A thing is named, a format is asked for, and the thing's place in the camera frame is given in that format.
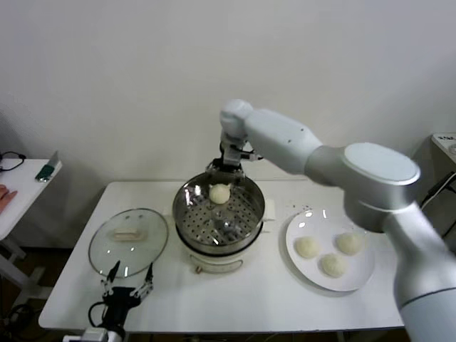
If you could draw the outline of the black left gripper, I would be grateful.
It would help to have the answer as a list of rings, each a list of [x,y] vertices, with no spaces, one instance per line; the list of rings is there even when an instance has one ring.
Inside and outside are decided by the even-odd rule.
[[[153,290],[153,262],[150,263],[142,285],[136,287],[113,287],[120,261],[101,280],[103,286],[103,303],[106,310],[103,323],[125,323],[129,310],[141,304],[140,298],[145,298]]]

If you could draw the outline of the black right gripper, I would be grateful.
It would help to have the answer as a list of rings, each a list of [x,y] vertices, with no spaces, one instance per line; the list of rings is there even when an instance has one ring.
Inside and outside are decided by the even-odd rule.
[[[212,160],[205,168],[205,172],[208,174],[214,174],[220,171],[221,166],[231,167],[239,169],[241,167],[241,161],[245,156],[244,146],[246,145],[245,140],[239,141],[221,141],[220,149],[222,151],[222,161]],[[243,170],[235,170],[232,173],[232,183],[234,185],[243,185],[245,183],[245,174]]]

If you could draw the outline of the bare human hand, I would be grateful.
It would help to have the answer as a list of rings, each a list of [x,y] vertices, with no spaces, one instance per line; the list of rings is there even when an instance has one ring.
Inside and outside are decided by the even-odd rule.
[[[0,213],[6,209],[16,195],[17,191],[11,191],[6,185],[0,184]]]

